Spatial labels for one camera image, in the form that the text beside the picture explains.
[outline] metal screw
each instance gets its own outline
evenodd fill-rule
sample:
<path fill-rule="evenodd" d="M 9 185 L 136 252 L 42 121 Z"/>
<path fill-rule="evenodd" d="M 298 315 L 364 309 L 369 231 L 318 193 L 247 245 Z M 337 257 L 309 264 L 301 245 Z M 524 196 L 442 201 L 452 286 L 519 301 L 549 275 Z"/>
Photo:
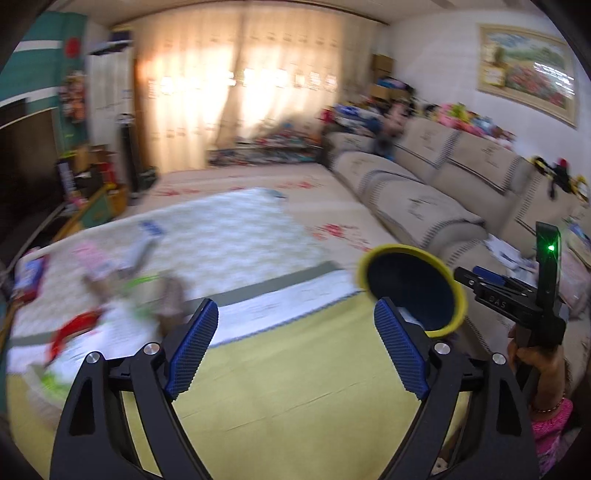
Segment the metal screw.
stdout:
<path fill-rule="evenodd" d="M 86 355 L 86 361 L 90 364 L 95 364 L 100 360 L 100 353 L 99 352 L 91 352 Z"/>
<path fill-rule="evenodd" d="M 448 344 L 439 342 L 435 344 L 435 351 L 440 355 L 447 355 L 449 352 L 452 351 L 452 349 L 449 348 Z"/>
<path fill-rule="evenodd" d="M 149 343 L 144 347 L 144 353 L 146 355 L 154 355 L 158 353 L 158 350 L 160 350 L 160 345 L 157 343 Z"/>
<path fill-rule="evenodd" d="M 492 361 L 497 365 L 505 365 L 507 363 L 505 356 L 501 353 L 493 353 Z"/>

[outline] curtain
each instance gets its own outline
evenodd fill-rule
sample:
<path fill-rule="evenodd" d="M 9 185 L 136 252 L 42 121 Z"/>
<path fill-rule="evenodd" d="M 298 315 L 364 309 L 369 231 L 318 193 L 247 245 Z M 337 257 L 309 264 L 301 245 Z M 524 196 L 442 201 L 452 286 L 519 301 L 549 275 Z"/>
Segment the curtain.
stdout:
<path fill-rule="evenodd" d="M 134 22 L 150 157 L 205 168 L 207 151 L 321 108 L 368 81 L 375 22 L 263 2 L 179 8 Z"/>

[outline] bracelet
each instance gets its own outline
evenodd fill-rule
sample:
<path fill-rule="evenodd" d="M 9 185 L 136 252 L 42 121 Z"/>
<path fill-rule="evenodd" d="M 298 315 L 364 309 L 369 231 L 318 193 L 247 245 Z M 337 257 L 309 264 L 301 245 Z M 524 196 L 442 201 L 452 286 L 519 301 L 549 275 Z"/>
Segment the bracelet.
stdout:
<path fill-rule="evenodd" d="M 560 406 L 562 405 L 562 402 L 564 402 L 565 398 L 566 398 L 566 392 L 564 392 L 562 394 L 562 398 L 560 399 L 558 404 L 555 407 L 549 408 L 548 410 L 538 410 L 537 408 L 534 407 L 534 403 L 532 402 L 531 409 L 532 409 L 532 411 L 534 411 L 536 413 L 550 413 L 552 411 L 558 410 L 558 408 L 560 408 Z"/>

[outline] television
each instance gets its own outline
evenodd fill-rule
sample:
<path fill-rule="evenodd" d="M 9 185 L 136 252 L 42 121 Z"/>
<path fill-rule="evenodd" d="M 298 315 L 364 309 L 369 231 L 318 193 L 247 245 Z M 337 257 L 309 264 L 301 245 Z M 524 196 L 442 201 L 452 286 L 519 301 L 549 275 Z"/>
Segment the television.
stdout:
<path fill-rule="evenodd" d="M 56 167 L 62 154 L 58 132 L 57 108 L 0 127 L 0 267 L 9 274 L 63 210 L 64 190 Z M 41 239 L 39 246 L 50 240 Z"/>

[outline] painting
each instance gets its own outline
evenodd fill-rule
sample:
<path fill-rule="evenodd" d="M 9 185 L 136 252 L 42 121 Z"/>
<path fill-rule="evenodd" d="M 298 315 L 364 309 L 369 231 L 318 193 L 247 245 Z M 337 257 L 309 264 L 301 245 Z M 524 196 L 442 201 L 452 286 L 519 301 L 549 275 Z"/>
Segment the painting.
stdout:
<path fill-rule="evenodd" d="M 480 25 L 478 89 L 576 127 L 572 52 L 558 38 L 505 25 Z"/>

